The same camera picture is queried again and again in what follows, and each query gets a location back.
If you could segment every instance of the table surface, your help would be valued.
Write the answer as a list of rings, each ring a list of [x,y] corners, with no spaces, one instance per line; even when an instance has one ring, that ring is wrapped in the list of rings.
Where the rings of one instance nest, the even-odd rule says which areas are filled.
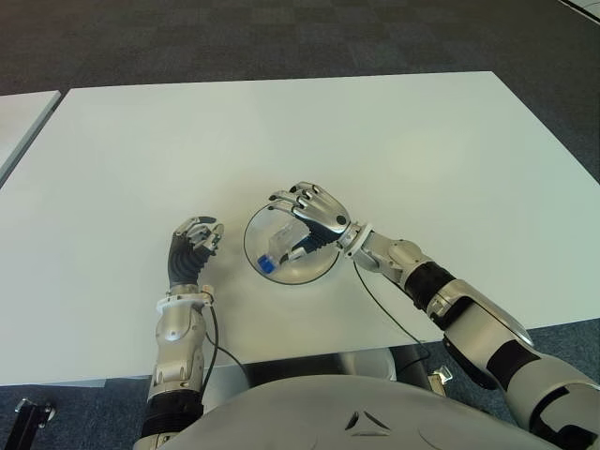
[[[0,179],[59,98],[58,91],[0,97]]]
[[[75,89],[0,189],[0,383],[149,373],[170,236],[195,215],[225,224],[201,282],[241,360],[409,343],[349,261],[303,286],[248,264],[248,220],[303,179],[527,327],[600,316],[600,187],[491,72]]]

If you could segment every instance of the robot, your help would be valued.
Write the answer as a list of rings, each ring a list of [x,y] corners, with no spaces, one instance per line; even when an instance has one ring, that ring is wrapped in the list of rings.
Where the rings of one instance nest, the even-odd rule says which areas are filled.
[[[388,278],[443,330],[444,347],[475,383],[502,390],[519,427],[422,388],[352,375],[270,382],[203,414],[203,311],[214,314],[214,293],[198,276],[223,225],[194,217],[172,236],[171,288],[158,304],[157,364],[135,450],[600,448],[600,385],[537,352],[524,327],[466,281],[415,243],[352,221],[321,187],[301,182],[269,201],[310,231],[282,263],[336,243]]]

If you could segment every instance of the black cable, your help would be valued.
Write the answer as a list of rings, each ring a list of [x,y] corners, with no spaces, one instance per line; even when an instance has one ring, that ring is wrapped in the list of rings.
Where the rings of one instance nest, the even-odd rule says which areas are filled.
[[[237,364],[242,369],[242,371],[244,372],[244,376],[246,377],[246,381],[249,383],[250,375],[248,374],[248,370],[246,369],[246,367],[242,363],[240,363],[240,361],[235,356],[233,356],[233,354],[230,351],[215,344],[215,342],[213,342],[213,339],[210,338],[208,333],[206,333],[206,338],[211,344],[213,344],[213,347],[217,347],[217,349],[219,349],[221,352],[227,354],[235,362],[235,364]]]
[[[428,348],[423,345],[423,342],[421,342],[419,339],[417,339],[415,336],[413,336],[406,328],[404,328],[400,322],[398,322],[394,316],[392,316],[387,309],[385,309],[383,307],[383,305],[381,303],[379,303],[379,300],[377,300],[377,298],[375,298],[375,295],[373,295],[373,293],[370,291],[370,289],[367,287],[367,284],[365,283],[365,281],[363,280],[363,277],[360,275],[360,272],[358,271],[358,266],[356,265],[356,262],[354,263],[354,271],[356,272],[356,275],[358,276],[358,279],[360,279],[360,282],[363,284],[363,287],[365,288],[365,291],[367,291],[367,293],[370,295],[370,297],[373,299],[373,301],[377,304],[377,306],[387,315],[387,317],[389,317],[393,323],[395,323],[400,330],[402,330],[404,333],[406,333],[407,335],[409,335],[411,337],[411,339],[416,342],[423,350],[425,350],[426,354],[425,356],[421,356],[417,359],[415,359],[414,361],[411,361],[409,364],[405,365],[404,367],[402,367],[396,374],[396,376],[399,376],[400,373],[402,373],[404,370],[406,370],[407,368],[409,368],[410,366],[412,366],[413,364],[416,364],[420,361],[425,361],[426,359],[428,359],[431,356],[431,352],[428,350]]]
[[[213,356],[210,359],[210,364],[208,365],[208,370],[206,371],[206,376],[204,377],[204,381],[202,382],[202,387],[200,388],[200,402],[203,402],[204,392],[206,391],[206,385],[208,384],[208,380],[210,380],[210,376],[213,373],[213,368],[215,367],[215,361],[217,360],[217,351],[218,351],[218,324],[217,324],[217,314],[215,314],[215,310],[213,307],[208,307],[210,309],[210,313],[213,316],[213,325],[215,326],[215,346],[213,350]]]

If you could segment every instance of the gray carpet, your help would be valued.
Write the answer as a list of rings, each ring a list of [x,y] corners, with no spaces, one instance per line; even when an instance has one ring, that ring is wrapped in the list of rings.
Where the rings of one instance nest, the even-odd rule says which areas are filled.
[[[600,27],[554,0],[3,0],[0,95],[110,84],[492,70],[600,181]],[[600,321],[533,330],[600,379]],[[440,344],[448,394],[511,420]],[[59,414],[36,449],[129,449],[147,380],[0,387],[0,445],[18,399]]]

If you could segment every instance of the blue object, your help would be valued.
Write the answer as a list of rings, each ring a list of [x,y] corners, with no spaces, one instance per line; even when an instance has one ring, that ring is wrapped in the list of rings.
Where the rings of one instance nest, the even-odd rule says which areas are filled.
[[[273,261],[271,261],[271,258],[269,258],[267,255],[262,255],[257,260],[257,263],[259,264],[259,266],[265,274],[270,274],[276,269],[275,265],[273,264]]]

